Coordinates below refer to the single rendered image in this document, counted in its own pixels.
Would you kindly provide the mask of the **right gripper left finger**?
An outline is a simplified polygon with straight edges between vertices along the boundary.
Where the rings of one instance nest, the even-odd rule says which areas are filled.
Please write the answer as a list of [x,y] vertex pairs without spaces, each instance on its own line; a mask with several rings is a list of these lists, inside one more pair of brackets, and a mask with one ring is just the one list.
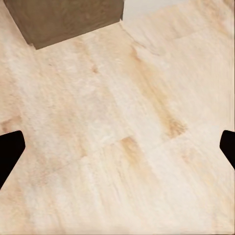
[[0,189],[25,150],[21,130],[0,136]]

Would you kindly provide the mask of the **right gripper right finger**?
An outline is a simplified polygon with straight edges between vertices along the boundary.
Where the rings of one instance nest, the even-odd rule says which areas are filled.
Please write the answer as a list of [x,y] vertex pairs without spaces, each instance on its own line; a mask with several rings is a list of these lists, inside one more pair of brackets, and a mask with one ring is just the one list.
[[219,147],[235,169],[235,132],[224,130]]

